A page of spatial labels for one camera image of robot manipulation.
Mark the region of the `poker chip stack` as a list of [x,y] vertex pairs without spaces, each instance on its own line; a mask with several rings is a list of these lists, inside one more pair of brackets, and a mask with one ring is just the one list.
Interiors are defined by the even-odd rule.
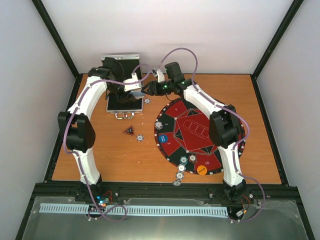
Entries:
[[161,130],[163,128],[163,123],[161,121],[156,121],[154,126],[157,130]]

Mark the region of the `blue small blind button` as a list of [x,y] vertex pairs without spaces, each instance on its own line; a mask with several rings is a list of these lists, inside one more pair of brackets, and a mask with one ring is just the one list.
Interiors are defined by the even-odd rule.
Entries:
[[161,134],[159,135],[158,137],[158,141],[161,143],[161,144],[164,144],[164,143],[167,143],[169,140],[168,136],[166,134]]

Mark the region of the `blue green fifty chip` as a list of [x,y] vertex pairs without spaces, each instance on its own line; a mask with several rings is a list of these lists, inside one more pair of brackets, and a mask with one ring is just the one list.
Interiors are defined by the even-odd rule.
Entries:
[[181,156],[179,159],[180,164],[186,165],[188,163],[188,158],[186,156]]

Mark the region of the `blue orange ten chip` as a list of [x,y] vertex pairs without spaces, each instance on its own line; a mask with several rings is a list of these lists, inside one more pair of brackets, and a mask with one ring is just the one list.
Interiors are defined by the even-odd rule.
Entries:
[[186,171],[186,166],[184,164],[179,164],[177,166],[177,169],[179,172],[185,172]]
[[176,179],[177,180],[182,180],[183,178],[184,178],[184,173],[183,172],[181,172],[181,171],[179,171],[179,172],[177,172],[176,174],[175,174],[175,177],[176,177]]

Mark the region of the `orange big blind button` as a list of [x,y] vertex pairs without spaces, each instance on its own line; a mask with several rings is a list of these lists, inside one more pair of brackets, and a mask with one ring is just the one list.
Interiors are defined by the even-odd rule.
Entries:
[[208,169],[205,165],[199,165],[196,169],[197,173],[201,176],[204,176],[208,173]]

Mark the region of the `grey card deck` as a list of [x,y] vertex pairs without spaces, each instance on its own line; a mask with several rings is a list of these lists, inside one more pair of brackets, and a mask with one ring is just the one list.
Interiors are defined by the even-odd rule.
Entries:
[[145,96],[144,93],[142,93],[141,91],[132,91],[131,94],[132,94],[136,99],[143,98],[143,97]]

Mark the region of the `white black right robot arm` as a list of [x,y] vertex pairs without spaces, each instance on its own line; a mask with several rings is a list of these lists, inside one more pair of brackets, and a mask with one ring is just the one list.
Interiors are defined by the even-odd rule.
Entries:
[[195,105],[209,120],[209,137],[218,148],[224,170],[224,194],[228,201],[234,202],[246,190],[246,180],[242,174],[238,146],[246,140],[240,138],[245,121],[237,114],[233,105],[212,98],[203,91],[194,78],[185,79],[177,62],[165,66],[166,76],[159,69],[152,70],[157,80],[150,81],[142,92],[150,96],[165,96],[174,93]]

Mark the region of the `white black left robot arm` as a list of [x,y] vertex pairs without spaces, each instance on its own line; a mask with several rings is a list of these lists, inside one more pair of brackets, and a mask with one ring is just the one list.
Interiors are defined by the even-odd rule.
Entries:
[[138,54],[104,56],[101,66],[88,72],[73,105],[57,116],[63,150],[74,157],[80,181],[89,186],[86,195],[92,201],[99,201],[104,195],[104,188],[97,184],[101,174],[93,154],[96,133],[91,123],[92,113],[101,96],[108,99],[113,112],[132,111],[142,104],[135,95],[142,85],[139,65]]

